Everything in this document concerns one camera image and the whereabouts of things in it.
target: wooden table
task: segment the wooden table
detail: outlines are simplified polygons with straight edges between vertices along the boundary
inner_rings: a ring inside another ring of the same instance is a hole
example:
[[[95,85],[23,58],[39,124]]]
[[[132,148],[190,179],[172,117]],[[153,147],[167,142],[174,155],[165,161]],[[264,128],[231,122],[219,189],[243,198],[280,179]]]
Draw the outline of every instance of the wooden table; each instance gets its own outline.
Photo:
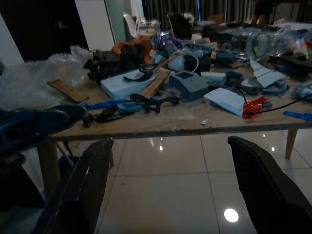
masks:
[[[227,68],[214,67],[211,69],[212,72],[226,72],[228,70]],[[246,78],[253,76],[251,67],[238,68],[236,70],[244,73]],[[292,101],[291,92],[294,87],[299,85],[299,82],[293,81],[290,78],[287,78],[286,81],[291,86],[287,93],[280,97],[269,97],[273,103],[273,107],[279,107]],[[90,104],[109,100],[106,94],[95,83],[90,82],[84,90],[90,96]],[[246,95],[246,97],[249,100],[254,100],[260,97],[260,95]],[[193,102],[182,101],[178,106],[165,103],[161,106],[160,114],[154,112],[148,114],[137,112],[112,122],[101,124],[94,122],[90,128],[84,128],[82,122],[79,121],[72,128],[52,135],[50,143],[40,147],[40,164],[41,168],[46,171],[42,173],[46,177],[43,178],[44,186],[45,188],[46,186],[53,187],[59,179],[56,176],[56,174],[59,174],[55,160],[56,154],[54,150],[51,150],[54,144],[53,141],[97,140],[104,136],[139,138],[288,130],[286,159],[289,159],[293,150],[297,130],[312,128],[312,122],[283,116],[285,110],[300,113],[311,112],[312,104],[307,101],[301,101],[285,109],[263,113],[256,118],[246,120],[224,109],[214,107],[209,101],[201,98]],[[207,118],[209,121],[203,126],[201,122]]]

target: person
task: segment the person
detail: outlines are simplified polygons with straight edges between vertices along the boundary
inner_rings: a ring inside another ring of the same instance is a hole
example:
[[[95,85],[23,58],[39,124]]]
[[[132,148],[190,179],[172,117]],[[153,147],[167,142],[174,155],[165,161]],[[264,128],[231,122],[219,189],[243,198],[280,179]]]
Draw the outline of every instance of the person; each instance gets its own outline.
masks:
[[[252,25],[257,25],[259,20],[259,27],[263,28],[266,26],[267,20],[273,10],[272,0],[255,0],[254,17],[252,19]]]

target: red object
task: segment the red object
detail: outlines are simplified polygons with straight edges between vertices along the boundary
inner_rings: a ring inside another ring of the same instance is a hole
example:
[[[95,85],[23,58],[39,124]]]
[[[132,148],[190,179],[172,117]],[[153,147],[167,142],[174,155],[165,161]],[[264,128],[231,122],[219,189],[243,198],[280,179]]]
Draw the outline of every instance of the red object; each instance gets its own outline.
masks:
[[[252,114],[250,113],[256,113],[262,110],[262,105],[267,102],[269,99],[265,96],[262,96],[258,98],[255,101],[248,101],[244,103],[244,109],[243,109],[243,118],[251,118]]]

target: tabletop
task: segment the tabletop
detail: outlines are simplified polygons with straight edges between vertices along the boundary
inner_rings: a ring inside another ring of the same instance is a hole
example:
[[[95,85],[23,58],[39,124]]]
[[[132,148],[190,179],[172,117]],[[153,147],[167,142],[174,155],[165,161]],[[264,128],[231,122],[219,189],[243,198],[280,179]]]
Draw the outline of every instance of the tabletop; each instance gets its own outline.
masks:
[[[213,67],[211,72],[226,72],[228,70],[231,69]],[[249,66],[235,70],[243,73],[245,78],[253,76],[253,70]],[[273,108],[293,101],[291,92],[300,82],[290,77],[287,77],[285,81],[290,85],[290,89],[285,94],[268,97],[273,103]],[[84,90],[89,94],[88,102],[90,104],[110,100],[95,82],[89,82]],[[177,96],[179,95],[178,91],[174,89],[166,90],[164,95],[171,95],[173,92]],[[248,100],[255,100],[260,96],[246,95]],[[205,98],[192,102],[181,100],[177,106],[172,106],[170,103],[162,104],[159,114],[141,111],[111,122],[94,122],[89,128],[84,128],[82,121],[79,121],[72,128],[52,135],[51,140],[96,140],[104,136],[115,138],[166,137],[312,128],[312,122],[284,116],[283,112],[286,110],[300,113],[311,112],[312,103],[300,101],[284,109],[258,114],[253,119],[243,119],[211,105],[210,101]],[[207,124],[202,125],[201,122],[207,118]]]

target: tile floor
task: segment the tile floor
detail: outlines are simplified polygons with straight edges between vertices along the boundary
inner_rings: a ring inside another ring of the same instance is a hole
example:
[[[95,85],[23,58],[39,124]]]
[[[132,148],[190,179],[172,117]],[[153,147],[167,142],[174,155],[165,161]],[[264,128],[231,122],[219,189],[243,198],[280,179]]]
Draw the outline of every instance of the tile floor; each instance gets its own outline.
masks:
[[[312,203],[312,130],[299,130],[291,160],[284,131],[115,140],[96,233],[256,233],[228,136],[270,152]],[[226,209],[238,213],[237,222],[226,220]]]

